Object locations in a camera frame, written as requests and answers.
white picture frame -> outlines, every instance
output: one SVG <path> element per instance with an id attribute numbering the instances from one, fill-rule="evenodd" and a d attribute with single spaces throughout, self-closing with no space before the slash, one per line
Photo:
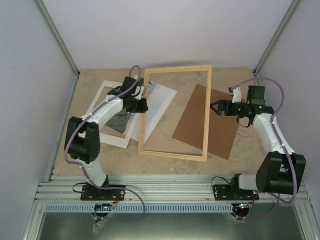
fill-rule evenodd
<path id="1" fill-rule="evenodd" d="M 86 111 L 86 114 L 89 114 L 92 112 L 92 110 L 94 109 L 99 96 L 101 95 L 102 91 L 104 90 L 104 88 L 115 88 L 117 86 L 121 86 L 122 83 L 121 82 L 117 82 L 117 81 L 108 81 L 108 80 L 104 80 L 99 88 L 99 90 L 96 92 L 88 110 Z M 139 119 L 139 114 L 135 114 L 133 116 L 132 122 L 129 126 L 129 129 L 125 135 L 125 138 L 122 137 L 117 137 L 117 136 L 112 136 L 112 135 L 108 135 L 105 133 L 99 133 L 100 136 L 100 143 L 103 144 L 109 144 L 109 145 L 113 145 L 113 146 L 117 146 L 123 149 L 126 149 L 128 144 L 129 144 L 129 140 L 131 138 L 131 135 L 135 129 L 135 126 L 138 122 Z"/>

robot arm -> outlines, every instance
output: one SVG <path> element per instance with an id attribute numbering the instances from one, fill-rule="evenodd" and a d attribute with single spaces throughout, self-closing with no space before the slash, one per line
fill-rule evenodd
<path id="1" fill-rule="evenodd" d="M 104 102 L 127 90 L 134 84 L 137 77 L 138 76 L 135 76 L 134 78 L 126 77 L 122 86 L 118 86 L 108 92 Z M 145 113 L 148 110 L 148 106 L 146 99 L 142 98 L 143 90 L 143 86 L 135 86 L 127 94 L 110 101 L 105 106 L 101 108 L 97 106 L 92 111 L 94 115 L 89 113 L 80 118 L 73 116 L 68 122 L 64 144 L 65 149 L 77 126 L 83 119 L 91 116 L 73 139 L 68 153 L 76 162 L 81 163 L 82 167 L 85 168 L 88 179 L 100 187 L 107 186 L 109 182 L 106 174 L 101 168 L 98 158 L 100 152 L 99 132 L 114 115 L 124 108 L 130 113 Z"/>
<path id="2" fill-rule="evenodd" d="M 273 117 L 273 108 L 265 106 L 265 87 L 249 86 L 246 102 L 241 102 L 239 88 L 229 89 L 229 91 L 233 92 L 233 99 L 218 100 L 210 105 L 211 109 L 218 115 L 224 112 L 225 116 L 237 116 L 238 119 L 247 117 L 249 119 L 248 126 L 253 125 L 257 130 L 267 152 L 256 174 L 236 174 L 232 178 L 231 190 L 234 195 L 236 196 L 237 191 L 241 190 L 293 194 L 292 172 L 283 146 L 293 161 L 297 190 L 299 190 L 302 180 L 306 159 L 303 155 L 296 154 L 288 145 L 280 131 L 277 118 Z"/>

gray wall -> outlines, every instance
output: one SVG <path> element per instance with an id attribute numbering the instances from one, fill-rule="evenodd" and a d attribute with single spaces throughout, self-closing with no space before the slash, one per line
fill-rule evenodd
<path id="1" fill-rule="evenodd" d="M 284 88 L 279 127 L 293 149 L 306 157 L 304 181 L 320 222 L 320 1 L 302 1 L 265 63 L 261 76 Z M 278 106 L 280 91 L 266 84 L 267 103 Z"/>
<path id="2" fill-rule="evenodd" d="M 76 77 L 32 0 L 0 1 L 0 233 L 21 239 Z"/>
<path id="3" fill-rule="evenodd" d="M 254 68 L 292 0 L 44 0 L 79 69 Z"/>

brown board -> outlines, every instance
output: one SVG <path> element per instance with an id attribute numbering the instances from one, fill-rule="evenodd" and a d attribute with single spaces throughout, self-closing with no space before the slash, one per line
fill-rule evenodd
<path id="1" fill-rule="evenodd" d="M 185 107 L 182 117 L 172 135 L 179 140 L 196 148 L 203 148 L 206 87 L 197 84 Z M 210 102 L 231 100 L 227 93 L 211 89 Z M 229 159 L 238 129 L 236 116 L 218 116 L 210 111 L 208 152 L 226 160 Z"/>

